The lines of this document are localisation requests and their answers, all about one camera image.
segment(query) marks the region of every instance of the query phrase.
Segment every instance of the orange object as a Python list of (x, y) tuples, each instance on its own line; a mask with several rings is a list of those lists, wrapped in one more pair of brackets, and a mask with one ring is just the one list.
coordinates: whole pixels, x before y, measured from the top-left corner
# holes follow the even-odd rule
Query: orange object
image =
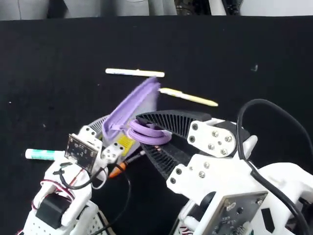
[[(125, 169), (126, 169), (126, 166), (127, 166), (127, 163), (125, 163), (125, 162), (124, 162), (124, 163), (120, 163), (119, 166), (120, 166), (121, 168), (123, 168), (123, 170), (125, 170)], [(115, 167), (115, 168), (113, 169), (113, 171), (110, 173), (109, 178), (113, 178), (113, 177), (119, 175), (121, 172), (122, 172), (122, 171), (121, 171), (119, 168)]]

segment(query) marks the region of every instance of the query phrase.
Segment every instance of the black cloth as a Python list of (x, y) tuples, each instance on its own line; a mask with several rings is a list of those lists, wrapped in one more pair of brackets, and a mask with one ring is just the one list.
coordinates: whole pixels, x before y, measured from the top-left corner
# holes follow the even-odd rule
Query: black cloth
[[(143, 78), (105, 68), (164, 71), (160, 82), (215, 100), (218, 108), (160, 95), (158, 109), (204, 111), (236, 120), (239, 108), (266, 98), (312, 135), (313, 18), (121, 17), (0, 22), (0, 130), (3, 234), (23, 228), (49, 162), (27, 148), (63, 150), (67, 135), (109, 114)], [(310, 173), (306, 140), (271, 109), (251, 108), (245, 128), (259, 137), (257, 166), (293, 162)], [(146, 158), (127, 169), (130, 205), (117, 234), (167, 234), (186, 199), (166, 187)], [(122, 209), (122, 176), (93, 193), (108, 220)]]

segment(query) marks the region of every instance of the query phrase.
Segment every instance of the white wall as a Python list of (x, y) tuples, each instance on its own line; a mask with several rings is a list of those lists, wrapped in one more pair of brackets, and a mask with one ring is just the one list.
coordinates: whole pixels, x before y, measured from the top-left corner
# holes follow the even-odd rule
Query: white wall
[(313, 15), (313, 0), (243, 0), (242, 16)]

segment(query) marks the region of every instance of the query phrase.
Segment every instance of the white breadboard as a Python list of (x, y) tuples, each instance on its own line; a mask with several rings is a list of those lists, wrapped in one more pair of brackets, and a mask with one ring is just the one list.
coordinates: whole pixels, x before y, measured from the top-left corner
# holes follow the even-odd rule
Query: white breadboard
[(54, 229), (36, 217), (36, 210), (32, 210), (24, 226), (24, 235), (90, 235), (100, 229), (105, 224), (102, 223), (98, 215), (98, 206), (91, 201), (87, 202), (87, 208), (83, 210), (72, 225), (68, 227), (61, 226)]
[(36, 211), (32, 210), (27, 218), (23, 229), (24, 235), (69, 235), (74, 224), (69, 227), (54, 229), (36, 217)]
[[(100, 229), (103, 228), (103, 224), (102, 224), (102, 221), (101, 219), (99, 218), (98, 215), (96, 215), (93, 219), (92, 219), (92, 222), (87, 230), (87, 234), (90, 235), (90, 234), (93, 234), (94, 232), (96, 231), (99, 231)], [(100, 233), (99, 235), (107, 235), (107, 233), (104, 231), (102, 233)]]

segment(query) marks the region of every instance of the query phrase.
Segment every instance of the wire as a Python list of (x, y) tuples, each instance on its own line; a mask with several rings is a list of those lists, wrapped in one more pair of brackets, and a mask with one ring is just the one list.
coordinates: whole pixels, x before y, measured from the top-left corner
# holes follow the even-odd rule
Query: wire
[(131, 192), (132, 192), (132, 184), (131, 184), (131, 181), (126, 173), (126, 171), (123, 170), (123, 168), (121, 168), (118, 164), (115, 164), (115, 163), (112, 163), (112, 164), (108, 164), (108, 165), (113, 165), (117, 168), (119, 168), (121, 171), (122, 171), (122, 174), (124, 174), (125, 176), (125, 179), (128, 183), (128, 192), (127, 192), (127, 198), (126, 198), (126, 202), (125, 202), (125, 205), (123, 207), (123, 209), (121, 210), (121, 212), (117, 215), (117, 217), (111, 222), (109, 223), (107, 226), (103, 227), (102, 229), (90, 234), (90, 235), (98, 235), (98, 234), (101, 234), (103, 231), (107, 230), (108, 228), (110, 228), (122, 215), (123, 213), (125, 212), (128, 204), (129, 204), (129, 200), (130, 200), (130, 197), (131, 197)]
[[(290, 119), (290, 121), (295, 124), (302, 132), (303, 134), (305, 135), (307, 141), (308, 141), (308, 144), (309, 144), (309, 147), (310, 147), (310, 151), (311, 151), (311, 155), (313, 156), (313, 145), (312, 145), (312, 142), (311, 142), (311, 139), (310, 139), (310, 135), (308, 134), (307, 130), (301, 125), (301, 123), (295, 119), (292, 115), (290, 115), (287, 111), (285, 111), (284, 109), (282, 109), (281, 107), (279, 107), (278, 105), (266, 100), (266, 99), (253, 99), (249, 102), (247, 102), (239, 111), (238, 113), (238, 119), (237, 119), (237, 138), (238, 138), (238, 142), (243, 142), (242, 140), (242, 136), (240, 135), (240, 130), (242, 128), (242, 124), (243, 124), (243, 116), (244, 116), (244, 113), (245, 111), (251, 107), (252, 105), (255, 105), (255, 104), (265, 104), (265, 105), (268, 105), (270, 107), (272, 107), (274, 110), (278, 111), (282, 116), (284, 117), (287, 117)], [(238, 145), (238, 142), (237, 142), (237, 147), (238, 147), (238, 155), (239, 155), (239, 158), (240, 159), (245, 159), (245, 155), (244, 155), (244, 147), (242, 144)]]
[(23, 229), (22, 229), (22, 230), (19, 230), (19, 231), (16, 233), (16, 235), (21, 235), (22, 232), (23, 232)]
[(79, 190), (79, 189), (82, 189), (82, 188), (86, 187), (87, 185), (91, 184), (97, 178), (97, 176), (100, 174), (101, 171), (105, 172), (104, 168), (100, 168), (93, 176), (90, 177), (90, 179), (87, 182), (85, 182), (84, 184), (79, 185), (79, 186), (69, 185), (64, 179), (62, 169), (59, 170), (59, 175), (60, 175), (60, 180), (61, 180), (62, 184), (66, 188), (71, 189), (71, 190)]
[(281, 107), (277, 106), (276, 104), (265, 100), (265, 99), (253, 99), (249, 102), (247, 102), (239, 111), (238, 113), (238, 119), (237, 119), (237, 126), (236, 126), (236, 145), (238, 148), (238, 156), (240, 159), (244, 160), (248, 166), (252, 169), (251, 176), (259, 182), (261, 185), (263, 185), (265, 188), (267, 188), (271, 193), (273, 193), (279, 200), (282, 201), (286, 205), (286, 207), (291, 211), (293, 216), (296, 218), (296, 220), (299, 223), (299, 228), (302, 230), (303, 235), (310, 235), (310, 229), (309, 226), (305, 220), (305, 217), (303, 216), (302, 212), (300, 209), (297, 208), (295, 203), (293, 203), (281, 190), (279, 190), (277, 187), (275, 187), (273, 184), (271, 184), (268, 180), (266, 180), (260, 173), (255, 169), (252, 163), (250, 163), (244, 154), (244, 146), (243, 146), (243, 138), (241, 136), (241, 129), (242, 129), (242, 124), (243, 124), (243, 116), (245, 111), (251, 107), (252, 105), (255, 104), (265, 104), (270, 107), (272, 107), (274, 110), (278, 111), (280, 114), (282, 114), (284, 117), (289, 118), (293, 124), (295, 124), (299, 129), (304, 133), (306, 136), (308, 142), (309, 142), (309, 147), (311, 150), (311, 153), (313, 155), (313, 146), (312, 142), (310, 139), (310, 136), (306, 129), (292, 116), (290, 115), (287, 111), (282, 109)]
[(104, 178), (104, 180), (102, 181), (102, 183), (101, 183), (98, 187), (93, 186), (93, 183), (91, 183), (91, 187), (92, 187), (94, 190), (101, 189), (101, 188), (103, 187), (103, 185), (106, 183), (107, 179), (108, 179), (108, 176), (107, 176), (107, 174), (106, 174), (106, 172), (105, 172), (105, 178)]
[(41, 180), (40, 182), (41, 186), (44, 183), (50, 183), (54, 185), (59, 191), (64, 192), (72, 201), (75, 199), (74, 195), (71, 192), (69, 192), (66, 188), (64, 188), (62, 185), (60, 185), (58, 182), (48, 179)]

